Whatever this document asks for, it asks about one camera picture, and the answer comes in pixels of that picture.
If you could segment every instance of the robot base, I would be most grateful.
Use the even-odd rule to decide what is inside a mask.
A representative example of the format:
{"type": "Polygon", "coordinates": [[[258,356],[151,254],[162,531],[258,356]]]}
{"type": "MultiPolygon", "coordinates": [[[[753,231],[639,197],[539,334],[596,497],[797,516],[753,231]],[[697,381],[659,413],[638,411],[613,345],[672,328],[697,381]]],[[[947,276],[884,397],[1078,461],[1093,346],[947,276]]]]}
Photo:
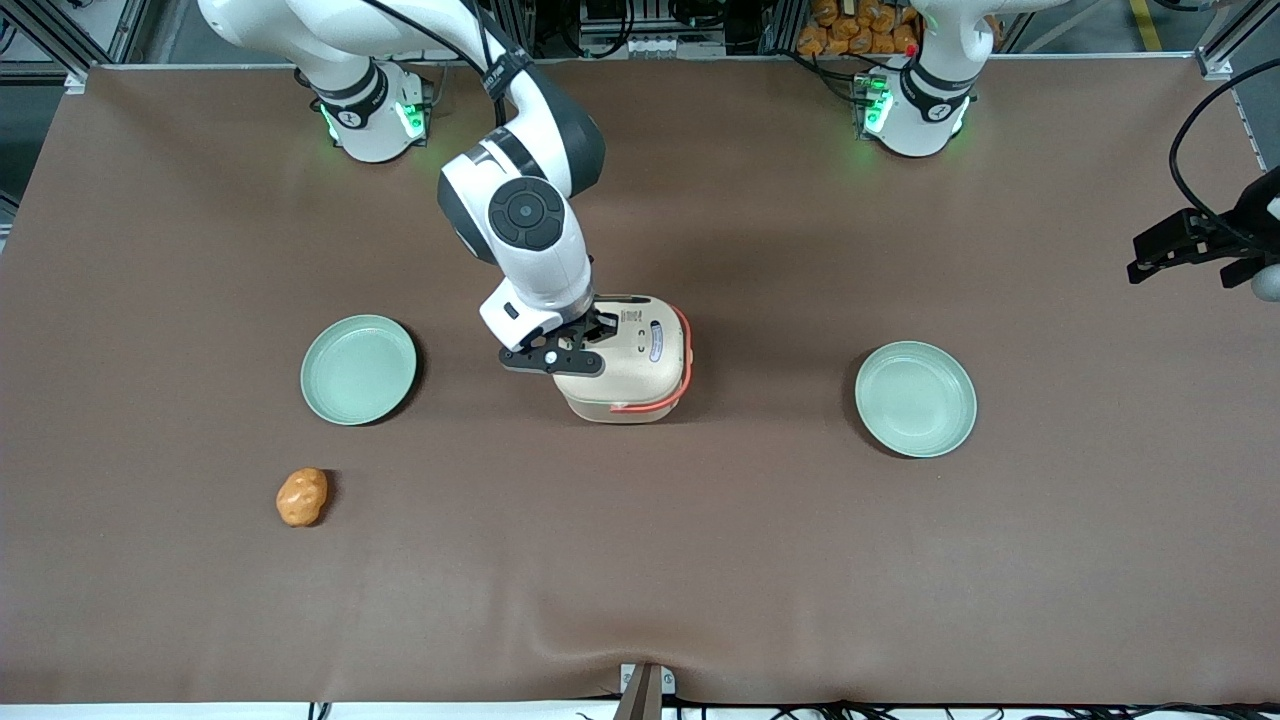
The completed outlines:
{"type": "Polygon", "coordinates": [[[394,63],[376,63],[387,73],[389,91],[362,128],[348,128],[321,106],[334,146],[361,163],[385,163],[413,145],[426,145],[435,87],[394,63]]]}
{"type": "Polygon", "coordinates": [[[872,78],[883,78],[886,88],[879,91],[881,106],[876,119],[863,115],[863,132],[881,141],[884,147],[908,158],[925,158],[946,147],[947,141],[960,132],[969,100],[955,111],[950,111],[943,122],[927,122],[914,105],[902,95],[901,73],[877,68],[872,78]]]}

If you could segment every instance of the green plate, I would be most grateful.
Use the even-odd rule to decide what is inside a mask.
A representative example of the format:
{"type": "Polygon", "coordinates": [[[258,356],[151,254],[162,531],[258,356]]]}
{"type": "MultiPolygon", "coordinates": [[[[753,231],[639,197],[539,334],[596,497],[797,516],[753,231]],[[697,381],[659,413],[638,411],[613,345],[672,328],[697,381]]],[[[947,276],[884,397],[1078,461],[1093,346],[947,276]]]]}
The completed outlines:
{"type": "Polygon", "coordinates": [[[858,370],[854,398],[876,439],[910,457],[951,452],[978,419],[969,373],[923,342],[893,342],[872,352],[858,370]]]}
{"type": "Polygon", "coordinates": [[[302,397],[339,425],[372,423],[413,384],[417,348],[396,320],[352,315],[329,325],[302,359],[302,397]]]}

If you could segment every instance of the orange strap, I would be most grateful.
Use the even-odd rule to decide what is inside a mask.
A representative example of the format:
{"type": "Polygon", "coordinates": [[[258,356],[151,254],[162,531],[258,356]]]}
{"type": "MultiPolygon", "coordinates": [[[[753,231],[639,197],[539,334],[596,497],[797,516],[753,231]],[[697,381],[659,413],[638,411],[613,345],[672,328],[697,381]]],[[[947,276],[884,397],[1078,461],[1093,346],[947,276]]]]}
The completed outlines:
{"type": "Polygon", "coordinates": [[[676,392],[664,400],[646,405],[614,405],[609,407],[609,413],[639,414],[662,410],[680,402],[680,398],[685,396],[685,391],[689,389],[689,383],[694,379],[694,333],[689,329],[689,318],[680,311],[680,307],[671,305],[671,309],[676,311],[676,315],[680,318],[680,325],[685,331],[685,379],[676,388],[676,392]]]}

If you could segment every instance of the round button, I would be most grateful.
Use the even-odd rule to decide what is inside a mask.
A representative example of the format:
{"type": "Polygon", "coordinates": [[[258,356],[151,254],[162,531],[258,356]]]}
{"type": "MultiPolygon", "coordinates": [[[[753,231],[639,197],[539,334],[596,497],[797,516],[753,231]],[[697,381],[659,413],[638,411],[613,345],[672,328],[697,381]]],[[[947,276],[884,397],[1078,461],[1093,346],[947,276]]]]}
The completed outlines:
{"type": "Polygon", "coordinates": [[[517,225],[531,228],[543,219],[543,201],[531,192],[521,192],[511,199],[507,205],[507,215],[517,225]]]}

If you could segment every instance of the cable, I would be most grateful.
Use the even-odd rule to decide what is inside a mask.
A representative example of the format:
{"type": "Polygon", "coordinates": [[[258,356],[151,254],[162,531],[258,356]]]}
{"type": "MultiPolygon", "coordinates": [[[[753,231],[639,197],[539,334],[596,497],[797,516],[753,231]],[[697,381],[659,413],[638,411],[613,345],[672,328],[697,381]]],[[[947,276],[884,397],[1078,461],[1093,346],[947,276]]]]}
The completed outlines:
{"type": "MultiPolygon", "coordinates": [[[[600,698],[591,700],[618,700],[618,696],[604,696],[600,698]]],[[[847,700],[826,702],[826,703],[806,703],[806,705],[774,705],[774,706],[760,706],[760,705],[741,705],[741,703],[718,703],[718,702],[692,702],[684,700],[681,697],[663,698],[663,707],[676,707],[681,710],[699,708],[703,711],[703,719],[705,720],[705,712],[708,708],[764,708],[768,707],[776,712],[769,720],[804,720],[809,715],[801,714],[815,714],[822,720],[856,720],[860,715],[864,720],[899,720],[893,715],[892,710],[895,706],[873,706],[861,702],[854,702],[847,700]]],[[[948,720],[955,720],[955,715],[951,712],[950,707],[942,706],[928,706],[932,710],[942,710],[948,720]]],[[[1036,707],[1041,711],[1053,711],[1062,712],[1064,715],[1029,715],[1023,720],[1138,720],[1146,715],[1153,712],[1190,712],[1198,715],[1208,715],[1217,717],[1219,720],[1267,720],[1267,714],[1280,714],[1280,705],[1276,703],[1258,703],[1258,705],[1215,705],[1203,706],[1193,705],[1185,702],[1169,702],[1165,705],[1155,706],[1101,706],[1101,705],[1078,705],[1078,706],[1041,706],[1036,707]]],[[[983,717],[982,720],[1004,720],[1005,708],[996,706],[995,711],[983,717]]]]}
{"type": "Polygon", "coordinates": [[[676,18],[676,22],[686,24],[694,29],[710,29],[724,24],[724,17],[728,14],[728,4],[722,4],[721,9],[704,22],[698,22],[696,15],[686,13],[681,9],[681,0],[667,0],[667,14],[676,18]]]}
{"type": "MultiPolygon", "coordinates": [[[[425,35],[425,36],[430,37],[431,40],[439,42],[440,45],[448,47],[449,50],[453,51],[454,55],[457,55],[458,58],[461,58],[462,60],[465,60],[467,65],[471,65],[471,69],[475,70],[476,73],[479,73],[481,77],[484,76],[485,70],[489,69],[488,67],[485,67],[484,69],[481,69],[480,65],[477,65],[475,63],[475,60],[472,60],[466,54],[463,54],[461,50],[458,50],[456,45],[453,45],[448,40],[444,40],[443,37],[440,37],[434,31],[426,28],[422,23],[415,20],[413,18],[410,18],[404,13],[401,13],[399,10],[397,10],[396,8],[392,8],[390,5],[383,3],[381,0],[360,0],[360,1],[364,3],[365,5],[369,5],[370,8],[380,10],[383,14],[387,14],[387,15],[389,15],[389,17],[392,17],[392,18],[394,18],[394,19],[404,23],[404,24],[407,24],[408,27],[416,29],[417,32],[421,32],[422,35],[425,35]]],[[[471,0],[471,8],[472,8],[472,13],[475,13],[475,15],[476,15],[476,26],[480,28],[480,45],[484,46],[485,65],[490,65],[492,64],[492,59],[489,56],[489,38],[485,36],[484,23],[480,20],[480,9],[479,9],[479,5],[476,4],[476,0],[471,0]]],[[[497,126],[502,126],[502,124],[504,124],[507,122],[506,120],[506,118],[507,118],[507,108],[506,108],[506,105],[503,105],[503,101],[502,101],[500,97],[498,100],[495,100],[494,104],[493,104],[493,115],[494,115],[494,123],[497,126]]]]}
{"type": "Polygon", "coordinates": [[[440,104],[440,100],[444,99],[444,86],[449,82],[449,68],[452,67],[447,64],[440,72],[440,85],[435,87],[435,92],[431,95],[431,104],[426,106],[429,110],[435,109],[440,104]]]}
{"type": "Polygon", "coordinates": [[[461,50],[457,49],[456,45],[453,45],[448,40],[444,40],[443,37],[440,37],[439,35],[436,35],[434,31],[428,29],[422,23],[415,20],[413,18],[406,15],[404,13],[401,13],[399,10],[397,10],[396,8],[392,8],[390,5],[383,3],[381,0],[360,0],[360,1],[364,3],[365,5],[369,5],[370,8],[374,8],[375,10],[381,12],[385,15],[389,15],[393,19],[397,19],[397,20],[407,24],[408,27],[416,29],[417,32],[421,32],[422,35],[425,35],[425,36],[430,37],[431,40],[439,42],[440,45],[448,47],[449,50],[453,51],[454,55],[457,55],[461,60],[463,60],[467,65],[470,65],[472,70],[480,73],[481,76],[484,74],[484,70],[480,69],[480,65],[477,65],[475,63],[475,60],[472,60],[471,58],[467,58],[461,50]]]}
{"type": "Polygon", "coordinates": [[[855,100],[852,95],[849,95],[847,92],[841,90],[838,85],[833,85],[835,81],[832,78],[828,78],[824,73],[818,73],[818,77],[822,79],[822,85],[826,85],[827,90],[829,90],[832,95],[840,97],[845,102],[858,104],[858,100],[855,100]]]}
{"type": "Polygon", "coordinates": [[[9,51],[9,47],[13,46],[13,41],[17,37],[18,37],[18,28],[9,24],[9,20],[0,18],[0,42],[4,44],[4,46],[0,47],[0,55],[4,55],[5,53],[9,51]],[[5,37],[5,33],[9,32],[10,29],[13,32],[9,33],[9,37],[5,37]]]}
{"type": "Polygon", "coordinates": [[[1243,73],[1233,77],[1231,79],[1224,82],[1219,87],[1215,87],[1213,92],[1210,92],[1207,96],[1204,96],[1204,99],[1201,100],[1199,104],[1196,105],[1196,108],[1192,110],[1192,114],[1187,115],[1187,120],[1183,123],[1183,127],[1178,128],[1178,135],[1174,136],[1174,142],[1169,146],[1169,174],[1172,176],[1174,184],[1178,186],[1178,191],[1183,193],[1183,197],[1185,197],[1187,201],[1192,204],[1192,206],[1199,210],[1201,214],[1208,218],[1210,222],[1212,222],[1215,225],[1235,236],[1235,238],[1240,241],[1240,243],[1244,247],[1249,247],[1253,250],[1263,250],[1263,249],[1258,247],[1258,243],[1254,241],[1254,238],[1236,231],[1226,220],[1224,220],[1221,215],[1219,215],[1213,210],[1210,210],[1208,205],[1206,205],[1203,200],[1201,200],[1194,192],[1192,192],[1192,188],[1187,184],[1187,181],[1183,179],[1181,169],[1179,169],[1178,167],[1178,150],[1183,146],[1183,140],[1187,137],[1187,132],[1192,129],[1192,124],[1196,123],[1196,119],[1201,117],[1201,113],[1203,113],[1204,109],[1208,108],[1211,102],[1213,102],[1213,100],[1217,100],[1220,96],[1229,92],[1233,87],[1240,85],[1242,82],[1249,79],[1251,77],[1261,74],[1272,68],[1280,68],[1280,58],[1276,58],[1274,60],[1267,60],[1266,63],[1262,63],[1260,65],[1254,65],[1244,70],[1243,73]]]}
{"type": "Polygon", "coordinates": [[[1151,1],[1166,10],[1174,10],[1178,13],[1203,13],[1204,10],[1208,10],[1212,6],[1212,5],[1179,5],[1178,0],[1151,0],[1151,1]]]}
{"type": "MultiPolygon", "coordinates": [[[[571,9],[573,5],[573,0],[566,0],[566,3],[561,6],[561,14],[571,17],[571,13],[566,13],[566,9],[571,9]]],[[[622,46],[627,44],[627,40],[631,38],[631,32],[636,27],[636,9],[631,5],[631,0],[622,0],[622,19],[618,24],[618,37],[613,41],[613,45],[611,45],[608,50],[599,55],[593,55],[589,50],[584,50],[577,42],[573,41],[572,37],[570,37],[568,28],[571,26],[571,22],[566,20],[563,17],[561,18],[561,38],[575,55],[579,58],[608,58],[621,50],[622,46]]]]}
{"type": "MultiPolygon", "coordinates": [[[[826,74],[827,77],[829,77],[832,79],[847,79],[847,81],[852,81],[854,79],[854,76],[851,76],[849,73],[837,73],[835,70],[823,69],[823,68],[818,67],[818,58],[817,56],[814,56],[813,60],[809,60],[804,55],[796,53],[795,50],[786,50],[783,47],[778,47],[777,50],[769,50],[768,53],[765,53],[765,55],[785,55],[787,58],[791,58],[796,63],[800,63],[800,67],[805,68],[806,70],[809,70],[812,73],[826,74]]],[[[867,63],[869,65],[874,65],[877,68],[884,68],[886,70],[892,70],[892,72],[896,72],[896,73],[897,72],[902,72],[904,69],[906,69],[905,65],[901,67],[901,68],[896,68],[893,65],[890,65],[887,63],[882,63],[882,61],[879,61],[879,60],[877,60],[874,58],[868,58],[867,55],[860,55],[858,53],[849,53],[845,56],[847,56],[847,58],[855,58],[855,59],[861,60],[861,61],[864,61],[864,63],[867,63]]]]}
{"type": "MultiPolygon", "coordinates": [[[[484,69],[489,72],[493,67],[493,55],[489,53],[489,35],[484,29],[484,20],[480,19],[479,0],[471,0],[471,13],[476,17],[476,35],[480,36],[480,46],[484,47],[484,69]]],[[[502,127],[507,124],[507,104],[503,102],[502,97],[493,101],[493,127],[502,127]]]]}

